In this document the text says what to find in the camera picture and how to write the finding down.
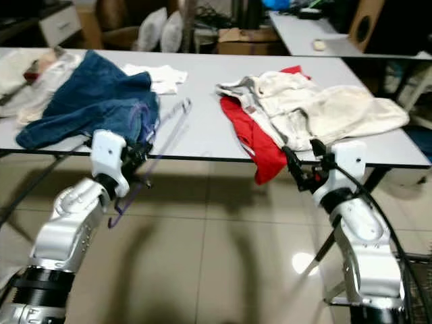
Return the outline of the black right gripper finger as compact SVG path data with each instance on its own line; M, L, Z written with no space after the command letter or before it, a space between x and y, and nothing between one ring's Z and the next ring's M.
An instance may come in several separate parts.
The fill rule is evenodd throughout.
M313 154L317 161L322 165L333 165L333 152L324 142L314 138L310 140L310 145L312 146Z
M302 168L302 163L294 153L293 149L287 145L281 146L281 151L283 151L286 157L286 166L289 169L290 175L293 177L294 182L298 186L298 190L308 189L308 175L306 171Z

